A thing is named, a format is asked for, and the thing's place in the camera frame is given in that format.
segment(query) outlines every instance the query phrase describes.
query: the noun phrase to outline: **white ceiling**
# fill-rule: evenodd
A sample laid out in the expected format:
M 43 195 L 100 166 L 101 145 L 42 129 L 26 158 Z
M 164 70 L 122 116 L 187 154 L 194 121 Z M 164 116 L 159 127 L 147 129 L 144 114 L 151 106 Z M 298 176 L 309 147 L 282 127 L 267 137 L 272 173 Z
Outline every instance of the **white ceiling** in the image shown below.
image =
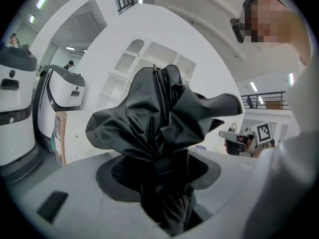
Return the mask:
M 288 74 L 300 69 L 299 57 L 288 45 L 261 50 L 251 43 L 238 43 L 229 20 L 239 17 L 243 1 L 156 0 L 156 4 L 181 16 L 211 43 L 238 82 L 242 95 L 251 94 L 252 89 L 246 89 L 250 81 L 255 82 L 260 93 L 285 91 L 290 86 Z M 290 0 L 281 1 L 295 9 Z
M 41 9 L 36 7 L 38 0 L 27 0 L 20 8 L 19 15 L 38 32 L 48 20 L 69 0 L 46 0 Z M 29 23 L 30 15 L 35 15 L 33 24 Z M 82 56 L 98 34 L 106 27 L 106 22 L 95 0 L 79 8 L 56 32 L 52 41 L 62 47 L 73 47 L 71 54 Z

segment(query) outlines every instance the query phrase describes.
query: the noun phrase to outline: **cardboard box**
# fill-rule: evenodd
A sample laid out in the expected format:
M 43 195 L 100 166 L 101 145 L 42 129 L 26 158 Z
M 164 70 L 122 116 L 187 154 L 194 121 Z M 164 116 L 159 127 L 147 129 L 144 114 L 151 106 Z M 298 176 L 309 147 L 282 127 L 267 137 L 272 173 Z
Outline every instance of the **cardboard box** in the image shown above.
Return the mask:
M 66 165 L 65 161 L 65 126 L 66 126 L 67 112 L 57 112 L 55 114 L 55 126 L 54 126 L 54 150 L 56 160 L 60 165 Z
M 272 110 L 281 110 L 282 109 L 282 102 L 281 101 L 264 101 L 265 106 L 267 109 Z
M 63 111 L 55 115 L 54 150 L 58 163 L 62 166 L 77 160 L 100 155 L 111 150 L 92 146 L 85 134 L 92 110 Z

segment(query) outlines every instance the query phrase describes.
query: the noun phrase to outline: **black handle slot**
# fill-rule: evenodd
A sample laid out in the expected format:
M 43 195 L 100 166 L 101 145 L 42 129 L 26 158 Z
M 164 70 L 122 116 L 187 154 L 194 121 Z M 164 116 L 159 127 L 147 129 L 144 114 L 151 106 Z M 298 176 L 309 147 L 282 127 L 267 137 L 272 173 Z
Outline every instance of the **black handle slot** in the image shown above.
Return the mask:
M 72 93 L 71 93 L 71 96 L 72 96 L 72 97 L 78 97 L 79 95 L 80 95 L 80 92 L 79 92 L 79 91 L 73 90 Z
M 18 90 L 19 81 L 11 79 L 3 79 L 1 81 L 0 89 L 2 90 Z
M 52 223 L 62 205 L 64 204 L 68 193 L 61 191 L 54 191 L 41 205 L 37 213 L 49 223 Z

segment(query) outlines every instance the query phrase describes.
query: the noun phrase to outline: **umbrella canopy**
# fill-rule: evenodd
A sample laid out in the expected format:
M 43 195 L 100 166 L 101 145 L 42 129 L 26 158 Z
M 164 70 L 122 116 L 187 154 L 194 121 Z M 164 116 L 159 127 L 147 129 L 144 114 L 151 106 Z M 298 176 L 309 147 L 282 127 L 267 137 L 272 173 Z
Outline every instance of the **umbrella canopy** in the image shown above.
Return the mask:
M 119 106 L 91 116 L 86 135 L 94 147 L 137 161 L 142 207 L 173 236 L 183 232 L 193 202 L 187 148 L 224 123 L 215 117 L 241 113 L 235 95 L 194 93 L 175 65 L 146 67 Z

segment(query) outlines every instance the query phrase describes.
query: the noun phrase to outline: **folded umbrella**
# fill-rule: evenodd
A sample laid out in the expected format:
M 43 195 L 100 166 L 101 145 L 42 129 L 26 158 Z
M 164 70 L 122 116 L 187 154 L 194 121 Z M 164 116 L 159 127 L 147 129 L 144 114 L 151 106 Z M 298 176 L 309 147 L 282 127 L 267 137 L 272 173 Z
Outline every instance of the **folded umbrella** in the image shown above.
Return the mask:
M 224 122 L 242 113 L 236 96 L 212 99 L 183 85 L 179 69 L 146 67 L 115 108 L 95 112 L 86 127 L 91 144 L 133 158 L 142 207 L 171 236 L 185 229 L 194 202 L 188 151 Z

